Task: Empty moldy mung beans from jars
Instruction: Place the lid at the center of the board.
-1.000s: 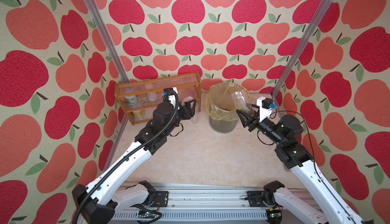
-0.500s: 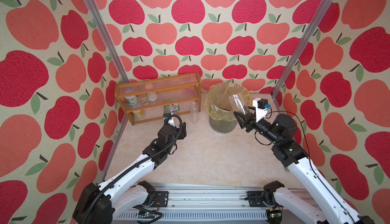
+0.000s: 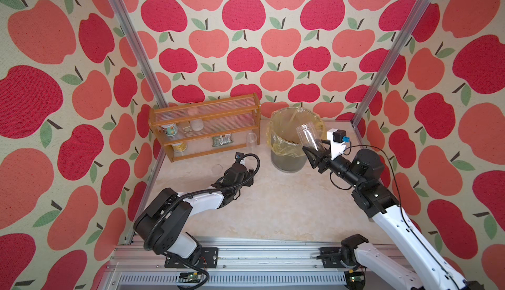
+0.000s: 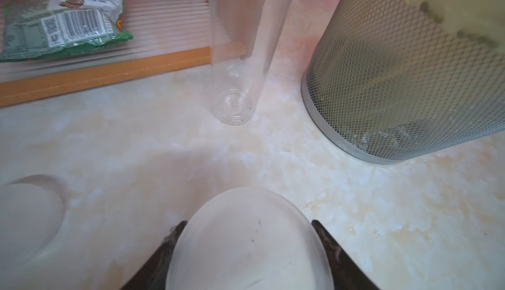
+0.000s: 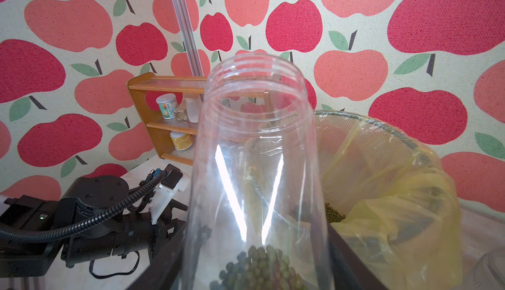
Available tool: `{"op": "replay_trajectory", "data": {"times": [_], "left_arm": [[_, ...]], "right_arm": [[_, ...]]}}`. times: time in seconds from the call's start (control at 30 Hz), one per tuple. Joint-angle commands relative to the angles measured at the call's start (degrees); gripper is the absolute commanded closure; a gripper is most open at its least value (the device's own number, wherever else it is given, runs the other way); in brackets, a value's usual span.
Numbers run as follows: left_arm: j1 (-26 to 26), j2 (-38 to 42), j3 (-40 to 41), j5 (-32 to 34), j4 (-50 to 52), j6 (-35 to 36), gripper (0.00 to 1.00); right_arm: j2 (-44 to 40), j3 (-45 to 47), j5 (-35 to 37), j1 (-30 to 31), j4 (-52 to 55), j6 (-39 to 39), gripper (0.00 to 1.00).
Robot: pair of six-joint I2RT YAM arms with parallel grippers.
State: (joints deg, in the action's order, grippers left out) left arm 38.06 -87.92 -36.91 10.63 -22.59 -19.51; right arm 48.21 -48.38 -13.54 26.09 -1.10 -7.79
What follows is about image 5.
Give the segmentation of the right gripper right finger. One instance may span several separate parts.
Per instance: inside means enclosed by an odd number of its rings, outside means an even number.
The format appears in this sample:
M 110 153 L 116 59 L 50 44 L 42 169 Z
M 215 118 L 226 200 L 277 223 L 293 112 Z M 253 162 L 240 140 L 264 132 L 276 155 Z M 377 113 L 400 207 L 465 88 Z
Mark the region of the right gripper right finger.
M 327 232 L 335 289 L 387 290 L 330 223 L 327 223 Z

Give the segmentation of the short clear plastic jar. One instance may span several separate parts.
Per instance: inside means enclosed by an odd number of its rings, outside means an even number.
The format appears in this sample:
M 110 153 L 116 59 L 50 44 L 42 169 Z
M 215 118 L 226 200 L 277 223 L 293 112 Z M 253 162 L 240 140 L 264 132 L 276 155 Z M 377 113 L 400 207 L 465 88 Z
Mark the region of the short clear plastic jar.
M 333 289 L 316 127 L 289 61 L 238 54 L 199 117 L 182 289 Z

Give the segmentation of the ribbed glass jar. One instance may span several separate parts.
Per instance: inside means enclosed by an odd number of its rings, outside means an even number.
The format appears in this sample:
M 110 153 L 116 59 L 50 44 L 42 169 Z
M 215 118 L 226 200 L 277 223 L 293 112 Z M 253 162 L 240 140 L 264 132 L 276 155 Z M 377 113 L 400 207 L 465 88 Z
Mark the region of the ribbed glass jar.
M 504 289 L 504 248 L 484 254 L 470 274 L 472 289 Z

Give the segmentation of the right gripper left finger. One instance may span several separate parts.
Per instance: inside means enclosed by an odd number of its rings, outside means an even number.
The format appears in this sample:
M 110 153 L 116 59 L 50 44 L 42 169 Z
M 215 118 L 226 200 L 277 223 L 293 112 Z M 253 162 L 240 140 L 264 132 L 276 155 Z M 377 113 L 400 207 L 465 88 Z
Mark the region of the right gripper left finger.
M 185 245 L 185 227 L 186 223 L 181 223 L 168 244 L 127 290 L 179 289 Z

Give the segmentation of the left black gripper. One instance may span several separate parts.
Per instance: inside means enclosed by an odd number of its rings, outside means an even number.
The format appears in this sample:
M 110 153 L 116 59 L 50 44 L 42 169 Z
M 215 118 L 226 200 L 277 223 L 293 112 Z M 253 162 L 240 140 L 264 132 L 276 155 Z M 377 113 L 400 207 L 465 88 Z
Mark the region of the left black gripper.
M 154 238 L 152 238 L 151 245 L 148 248 L 149 258 L 156 258 L 179 229 L 184 226 L 184 220 L 173 217 L 172 213 L 174 209 L 185 213 L 188 211 L 188 206 L 174 199 L 168 203 L 168 206 L 164 209 L 155 224 Z

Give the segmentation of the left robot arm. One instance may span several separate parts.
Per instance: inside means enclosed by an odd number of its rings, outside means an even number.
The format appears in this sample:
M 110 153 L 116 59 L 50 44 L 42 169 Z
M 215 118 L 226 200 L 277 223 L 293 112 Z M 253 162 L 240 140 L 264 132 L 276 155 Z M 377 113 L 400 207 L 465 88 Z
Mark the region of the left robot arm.
M 43 232 L 81 222 L 127 198 L 127 182 L 117 176 L 78 178 L 60 201 L 34 197 L 8 198 L 1 223 L 10 228 Z M 120 213 L 77 236 L 48 243 L 25 243 L 1 239 L 1 277 L 27 278 L 46 275 L 57 255 L 67 267 L 110 256 L 126 258 L 147 250 L 153 259 L 183 226 L 172 211 L 187 205 L 171 200 L 156 223 L 150 212 Z

